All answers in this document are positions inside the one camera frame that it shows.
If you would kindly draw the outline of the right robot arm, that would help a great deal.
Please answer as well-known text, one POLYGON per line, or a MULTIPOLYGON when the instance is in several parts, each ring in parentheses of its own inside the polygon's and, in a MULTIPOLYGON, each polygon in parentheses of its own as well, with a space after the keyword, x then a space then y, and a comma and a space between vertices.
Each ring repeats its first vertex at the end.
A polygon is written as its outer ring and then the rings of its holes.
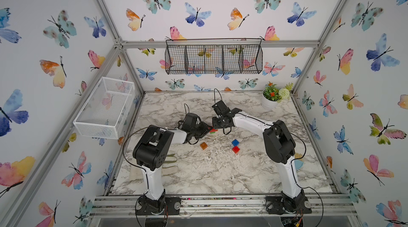
POLYGON ((298 184, 294 164, 295 141, 286 124, 281 120, 268 123, 238 108, 231 110, 223 101, 216 102, 212 109, 216 113, 216 116, 212 118, 214 128, 238 127, 262 137, 267 156, 277 164, 282 192, 277 196, 266 197, 268 214, 312 213, 304 189, 298 184))

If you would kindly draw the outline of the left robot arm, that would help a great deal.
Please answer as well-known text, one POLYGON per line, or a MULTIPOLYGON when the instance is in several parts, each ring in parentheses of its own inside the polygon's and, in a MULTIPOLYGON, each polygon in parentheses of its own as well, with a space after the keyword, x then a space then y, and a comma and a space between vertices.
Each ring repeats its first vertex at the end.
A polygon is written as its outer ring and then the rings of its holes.
POLYGON ((137 205, 137 215, 166 214, 169 200, 162 182, 162 166, 172 144, 188 144, 192 138, 197 141, 213 129, 193 113, 187 113, 174 129, 150 125, 139 139, 132 156, 135 167, 142 169, 146 191, 137 205))

